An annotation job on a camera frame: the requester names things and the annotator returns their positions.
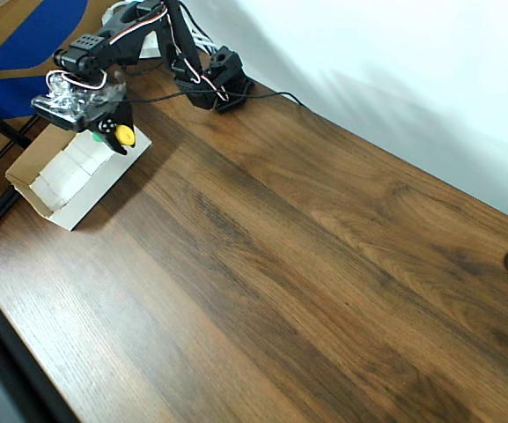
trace robotic arm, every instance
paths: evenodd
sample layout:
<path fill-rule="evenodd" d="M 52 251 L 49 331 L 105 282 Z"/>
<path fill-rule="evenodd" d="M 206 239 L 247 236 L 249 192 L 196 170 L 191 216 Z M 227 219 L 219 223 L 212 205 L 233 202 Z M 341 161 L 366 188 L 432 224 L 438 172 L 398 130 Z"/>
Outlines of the robotic arm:
<path fill-rule="evenodd" d="M 55 52 L 60 69 L 47 75 L 50 95 L 33 99 L 36 112 L 65 130 L 90 130 L 112 150 L 126 154 L 123 146 L 135 142 L 132 107 L 126 86 L 108 84 L 106 70 L 113 64 L 136 64 L 152 31 L 175 84 L 194 106 L 224 113 L 246 101 L 224 93 L 245 94 L 254 85 L 238 54 L 222 47 L 203 70 L 179 1 L 145 0 L 127 5 L 97 33 L 82 35 L 70 48 Z"/>

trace red and white wire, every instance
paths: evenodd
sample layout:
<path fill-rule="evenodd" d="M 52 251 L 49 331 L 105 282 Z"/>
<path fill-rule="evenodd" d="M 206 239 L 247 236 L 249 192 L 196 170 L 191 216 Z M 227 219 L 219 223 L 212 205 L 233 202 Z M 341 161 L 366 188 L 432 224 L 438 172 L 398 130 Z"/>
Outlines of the red and white wire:
<path fill-rule="evenodd" d="M 124 31 L 122 31 L 121 33 L 118 33 L 115 37 L 111 38 L 109 40 L 109 44 L 113 45 L 115 44 L 118 40 L 120 40 L 122 37 L 124 37 L 126 34 L 128 33 L 132 33 L 134 32 L 136 29 L 138 28 L 142 28 L 143 26 L 146 26 L 146 25 L 149 25 L 149 24 L 153 24 L 154 22 L 157 22 L 159 21 L 160 19 L 162 19 L 165 15 L 167 14 L 167 9 L 164 9 L 159 15 L 153 17 L 153 18 L 150 18 L 150 19 L 146 19 L 146 20 L 143 20 L 142 22 L 134 25 L 134 26 L 131 26 L 130 28 L 128 29 L 125 29 Z"/>
<path fill-rule="evenodd" d="M 107 73 L 104 70 L 101 70 L 101 73 L 103 74 L 103 79 L 101 80 L 99 85 L 88 85 L 88 84 L 84 84 L 83 82 L 79 82 L 79 81 L 70 79 L 69 78 L 70 76 L 72 76 L 72 77 L 75 76 L 73 73 L 67 72 L 66 70 L 54 69 L 46 74 L 46 85 L 48 85 L 48 88 L 50 88 L 50 77 L 52 75 L 55 75 L 58 73 L 62 75 L 62 79 L 64 81 L 69 82 L 72 85 L 80 86 L 81 88 L 85 88 L 86 90 L 100 90 L 107 83 Z"/>
<path fill-rule="evenodd" d="M 167 15 L 167 22 L 169 23 L 169 27 L 170 27 L 170 30 L 172 32 L 173 45 L 175 46 L 175 50 L 176 50 L 177 54 L 180 55 L 181 54 L 181 49 L 177 45 L 177 42 L 175 42 L 175 34 L 173 33 L 172 19 L 170 18 L 169 15 Z M 199 75 L 199 72 L 197 72 L 196 69 L 191 65 L 191 63 L 189 63 L 189 60 L 187 58 L 183 59 L 183 62 L 187 65 L 189 70 L 191 72 L 193 72 L 193 75 L 195 75 L 195 79 L 191 78 L 191 81 L 193 81 L 196 84 L 201 84 L 201 80 L 206 81 L 207 84 L 209 84 L 212 87 L 213 90 L 218 91 L 218 88 L 212 83 L 212 81 L 210 79 L 208 79 L 204 75 Z M 220 89 L 225 91 L 225 88 L 223 86 L 221 86 Z M 228 94 L 217 93 L 217 96 L 222 101 L 229 101 L 230 100 L 230 97 L 228 97 Z"/>

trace blue poster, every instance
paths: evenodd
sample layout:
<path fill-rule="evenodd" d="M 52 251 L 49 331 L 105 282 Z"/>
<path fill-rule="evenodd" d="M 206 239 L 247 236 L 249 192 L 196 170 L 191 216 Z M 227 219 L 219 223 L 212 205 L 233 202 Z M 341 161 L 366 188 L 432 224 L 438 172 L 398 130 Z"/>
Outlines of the blue poster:
<path fill-rule="evenodd" d="M 88 0 L 43 0 L 0 46 L 0 71 L 44 63 L 73 33 Z M 0 79 L 0 117 L 33 114 L 31 99 L 45 93 L 44 76 Z"/>

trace white cardboard box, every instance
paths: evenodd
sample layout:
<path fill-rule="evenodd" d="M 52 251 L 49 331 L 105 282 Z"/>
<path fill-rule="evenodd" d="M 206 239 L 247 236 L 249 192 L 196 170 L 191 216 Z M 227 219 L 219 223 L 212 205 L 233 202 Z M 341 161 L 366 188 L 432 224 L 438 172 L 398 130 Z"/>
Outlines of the white cardboard box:
<path fill-rule="evenodd" d="M 128 154 L 92 139 L 48 126 L 7 170 L 15 189 L 45 219 L 71 231 L 151 145 L 135 128 Z"/>

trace white backdrop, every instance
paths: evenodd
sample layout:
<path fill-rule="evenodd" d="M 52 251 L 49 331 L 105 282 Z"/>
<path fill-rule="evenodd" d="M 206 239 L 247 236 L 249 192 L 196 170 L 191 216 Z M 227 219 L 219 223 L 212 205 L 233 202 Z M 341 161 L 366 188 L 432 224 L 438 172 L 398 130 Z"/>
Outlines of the white backdrop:
<path fill-rule="evenodd" d="M 187 0 L 247 73 L 508 213 L 508 0 Z"/>

